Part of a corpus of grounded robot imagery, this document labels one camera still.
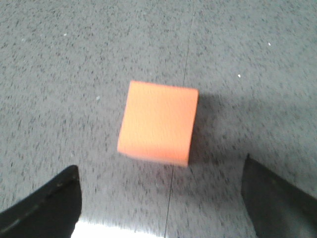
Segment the orange foam block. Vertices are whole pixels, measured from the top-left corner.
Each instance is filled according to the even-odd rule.
[[[118,151],[188,166],[198,90],[131,81]]]

